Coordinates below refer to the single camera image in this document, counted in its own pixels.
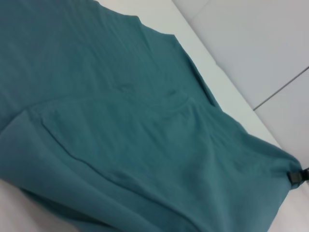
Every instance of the teal fabric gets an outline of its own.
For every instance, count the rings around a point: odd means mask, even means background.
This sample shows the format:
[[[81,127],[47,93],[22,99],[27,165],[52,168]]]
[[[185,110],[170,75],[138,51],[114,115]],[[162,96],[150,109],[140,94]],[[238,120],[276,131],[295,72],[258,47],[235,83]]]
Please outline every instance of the teal fabric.
[[[297,187],[175,36],[90,0],[1,1],[0,31],[0,177],[81,231],[266,232]]]

